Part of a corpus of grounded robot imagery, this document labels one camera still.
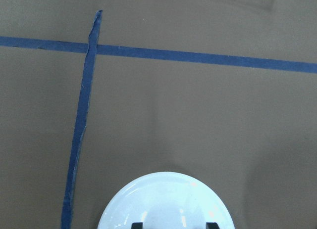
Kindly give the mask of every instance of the white plate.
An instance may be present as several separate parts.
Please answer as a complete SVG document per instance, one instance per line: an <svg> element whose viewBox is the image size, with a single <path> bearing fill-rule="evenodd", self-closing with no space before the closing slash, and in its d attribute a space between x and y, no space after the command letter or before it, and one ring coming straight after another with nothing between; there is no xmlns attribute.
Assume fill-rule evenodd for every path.
<svg viewBox="0 0 317 229"><path fill-rule="evenodd" d="M221 199L199 180L174 172L142 176L122 188L107 205L98 229L205 229L206 222L234 229Z"/></svg>

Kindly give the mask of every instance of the blue tape strip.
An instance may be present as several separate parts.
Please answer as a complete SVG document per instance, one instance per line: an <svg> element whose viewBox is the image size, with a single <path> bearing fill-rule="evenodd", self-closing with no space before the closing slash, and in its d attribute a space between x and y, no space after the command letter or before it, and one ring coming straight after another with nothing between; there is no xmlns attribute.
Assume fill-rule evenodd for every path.
<svg viewBox="0 0 317 229"><path fill-rule="evenodd" d="M0 46L41 48L46 50L86 53L88 45L83 43L35 40L0 36ZM283 61L274 59L229 56L209 53L98 45L97 54L317 73L317 63Z"/></svg>
<svg viewBox="0 0 317 229"><path fill-rule="evenodd" d="M66 181L65 196L61 214L61 228L70 229L72 221L73 196L76 181L76 172L80 155L80 148L83 135L86 129L87 114L89 108L89 98L97 55L97 43L101 24L102 11L96 13L92 30L88 38L88 50L85 58L83 78L81 83L77 117L74 129L73 143L70 153L68 174Z"/></svg>
<svg viewBox="0 0 317 229"><path fill-rule="evenodd" d="M88 44L0 36L0 46L86 53Z"/></svg>

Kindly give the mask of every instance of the vertical blue tape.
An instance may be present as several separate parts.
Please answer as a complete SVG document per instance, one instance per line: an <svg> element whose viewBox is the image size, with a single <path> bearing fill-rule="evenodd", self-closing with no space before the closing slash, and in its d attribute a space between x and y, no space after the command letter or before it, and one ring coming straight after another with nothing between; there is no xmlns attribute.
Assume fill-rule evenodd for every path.
<svg viewBox="0 0 317 229"><path fill-rule="evenodd" d="M86 120L89 108L89 98L94 73L95 60L97 55L97 44L101 24L101 17L102 11L100 10L96 13L93 27L88 38L88 50L84 64L73 142L69 158L66 189L61 214L61 229L71 228L76 172L80 155L81 143L86 129Z"/></svg>

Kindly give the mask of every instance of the blue tape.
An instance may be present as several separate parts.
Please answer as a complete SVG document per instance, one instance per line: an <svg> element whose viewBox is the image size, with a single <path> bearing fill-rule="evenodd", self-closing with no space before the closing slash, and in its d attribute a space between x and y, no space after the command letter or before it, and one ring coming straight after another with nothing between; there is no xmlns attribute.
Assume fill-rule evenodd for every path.
<svg viewBox="0 0 317 229"><path fill-rule="evenodd" d="M85 53L87 44L60 42L50 40L35 40L25 38L1 37L0 46L41 48L46 50ZM275 69L283 71L317 73L317 63L283 61L275 59L240 57L209 53L183 52L139 47L98 45L97 54L149 58L169 61L206 63L239 67Z"/></svg>
<svg viewBox="0 0 317 229"><path fill-rule="evenodd" d="M61 214L61 229L70 229L73 211L73 196L76 181L76 173L80 148L83 135L86 129L87 114L89 108L90 91L94 73L95 60L97 55L97 43L101 24L102 11L96 13L93 27L88 38L88 50L85 58L83 78L81 83L77 117L73 135L73 143L69 158L66 189Z"/></svg>

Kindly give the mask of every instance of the plate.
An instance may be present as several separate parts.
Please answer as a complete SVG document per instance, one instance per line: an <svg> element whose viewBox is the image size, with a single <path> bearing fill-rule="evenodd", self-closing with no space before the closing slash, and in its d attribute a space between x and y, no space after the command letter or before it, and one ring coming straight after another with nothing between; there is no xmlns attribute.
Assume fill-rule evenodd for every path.
<svg viewBox="0 0 317 229"><path fill-rule="evenodd" d="M157 172L142 176L122 188L107 205L98 229L205 229L216 222L234 229L221 199L201 181L180 173Z"/></svg>

